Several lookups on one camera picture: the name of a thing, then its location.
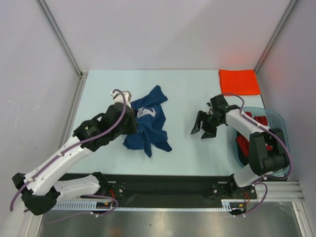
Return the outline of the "blue t shirt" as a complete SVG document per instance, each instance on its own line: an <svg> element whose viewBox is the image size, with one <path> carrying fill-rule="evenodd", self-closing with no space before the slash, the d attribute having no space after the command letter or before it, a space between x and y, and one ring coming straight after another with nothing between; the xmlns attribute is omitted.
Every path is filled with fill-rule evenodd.
<svg viewBox="0 0 316 237"><path fill-rule="evenodd" d="M126 136L123 145L127 149L143 150L148 157L152 156L152 146L165 152L172 151L167 132L163 130L166 117L161 105L167 100L161 87L156 85L148 95L131 102L137 132Z"/></svg>

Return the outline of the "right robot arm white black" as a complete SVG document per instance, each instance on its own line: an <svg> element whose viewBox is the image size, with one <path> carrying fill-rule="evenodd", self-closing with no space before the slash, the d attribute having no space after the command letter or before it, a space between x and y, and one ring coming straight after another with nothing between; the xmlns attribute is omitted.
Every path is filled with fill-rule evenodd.
<svg viewBox="0 0 316 237"><path fill-rule="evenodd" d="M207 112L198 111L191 134L203 130L202 139L215 138L217 128L224 124L235 129L249 142L248 163L229 177L223 195L239 198L246 188L265 177L272 177L276 171L291 168L291 154L280 128L261 124L250 117L243 106L229 105L225 94L214 96L207 105Z"/></svg>

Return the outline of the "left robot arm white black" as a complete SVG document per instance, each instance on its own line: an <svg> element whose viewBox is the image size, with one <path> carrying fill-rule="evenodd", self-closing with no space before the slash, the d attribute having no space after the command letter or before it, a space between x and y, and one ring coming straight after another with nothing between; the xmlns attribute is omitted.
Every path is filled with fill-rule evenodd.
<svg viewBox="0 0 316 237"><path fill-rule="evenodd" d="M105 113L82 122L68 141L42 165L27 174L17 173L12 177L26 209L34 215L42 215L63 199L105 197L110 184L100 172L68 181L60 181L60 178L100 147L120 135L136 131L137 123L129 103L115 102Z"/></svg>

